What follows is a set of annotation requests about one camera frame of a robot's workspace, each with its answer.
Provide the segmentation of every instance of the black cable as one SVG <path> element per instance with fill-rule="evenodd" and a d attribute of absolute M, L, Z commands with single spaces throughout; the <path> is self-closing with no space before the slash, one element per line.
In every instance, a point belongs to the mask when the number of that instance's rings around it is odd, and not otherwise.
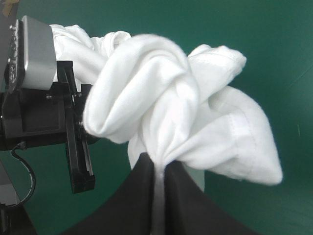
<path fill-rule="evenodd" d="M 30 167 L 30 165 L 27 163 L 27 161 L 23 158 L 21 158 L 16 152 L 16 149 L 21 149 L 21 150 L 25 150 L 26 149 L 26 143 L 24 141 L 20 142 L 19 144 L 17 144 L 14 148 L 12 148 L 11 150 L 11 155 L 12 157 L 14 157 L 15 159 L 19 160 L 24 167 L 27 169 L 29 176 L 30 176 L 30 181 L 31 181 L 31 186 L 29 189 L 28 194 L 26 195 L 26 197 L 21 200 L 19 203 L 17 204 L 13 204 L 13 205 L 9 205 L 9 206 L 2 206 L 0 207 L 1 210 L 7 210 L 7 209 L 15 209 L 18 208 L 20 206 L 22 206 L 25 202 L 28 201 L 28 199 L 33 195 L 34 191 L 35 191 L 35 186 L 36 186 L 36 177 L 35 177 L 35 173 L 33 171 L 33 169 Z"/>

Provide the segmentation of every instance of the robotic arm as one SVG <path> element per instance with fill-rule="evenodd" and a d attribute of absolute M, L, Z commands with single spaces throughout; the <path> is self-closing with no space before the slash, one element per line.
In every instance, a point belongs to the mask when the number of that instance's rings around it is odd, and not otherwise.
<path fill-rule="evenodd" d="M 24 16 L 10 29 L 5 91 L 0 93 L 0 150 L 65 143 L 72 192 L 94 189 L 88 144 L 97 139 L 82 126 L 91 84 L 77 92 L 72 61 L 55 60 L 50 26 Z"/>

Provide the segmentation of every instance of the crumpled fabric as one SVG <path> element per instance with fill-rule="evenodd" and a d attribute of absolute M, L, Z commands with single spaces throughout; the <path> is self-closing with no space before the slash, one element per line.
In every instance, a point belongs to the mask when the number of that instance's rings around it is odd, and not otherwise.
<path fill-rule="evenodd" d="M 148 152 L 160 172 L 174 160 L 199 170 L 274 185 L 282 180 L 268 119 L 228 84 L 246 58 L 201 45 L 187 57 L 169 39 L 127 32 L 90 38 L 79 26 L 52 25 L 57 60 L 93 87 L 83 122 L 91 135 L 129 141 L 133 167 Z"/>

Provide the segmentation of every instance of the white cloth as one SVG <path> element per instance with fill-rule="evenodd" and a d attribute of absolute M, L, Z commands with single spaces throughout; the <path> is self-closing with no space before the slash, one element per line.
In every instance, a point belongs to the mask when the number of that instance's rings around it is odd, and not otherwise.
<path fill-rule="evenodd" d="M 52 25 L 57 60 L 73 60 L 93 88 L 84 109 L 90 134 L 129 141 L 133 167 L 148 152 L 162 171 L 173 160 L 234 179 L 282 180 L 270 125 L 259 105 L 227 86 L 246 58 L 225 46 L 186 57 L 172 41 L 126 32 L 89 38 L 77 25 Z"/>

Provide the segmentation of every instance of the green wall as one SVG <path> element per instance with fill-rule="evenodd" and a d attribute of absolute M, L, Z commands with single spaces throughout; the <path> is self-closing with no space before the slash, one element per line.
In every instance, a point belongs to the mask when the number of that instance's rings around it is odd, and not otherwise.
<path fill-rule="evenodd" d="M 22 0 L 19 16 L 48 24 L 78 24 L 90 36 L 125 30 L 168 37 L 186 53 L 206 43 L 247 57 L 232 86 L 266 112 L 284 171 L 266 187 L 212 173 L 206 193 L 224 210 L 264 235 L 313 234 L 313 1 L 312 0 Z M 39 235 L 56 234 L 103 203 L 130 171 L 125 145 L 91 147 L 97 185 L 73 195 L 64 146 L 29 149 L 38 187 L 26 209 Z M 20 193 L 23 168 L 1 154 Z"/>

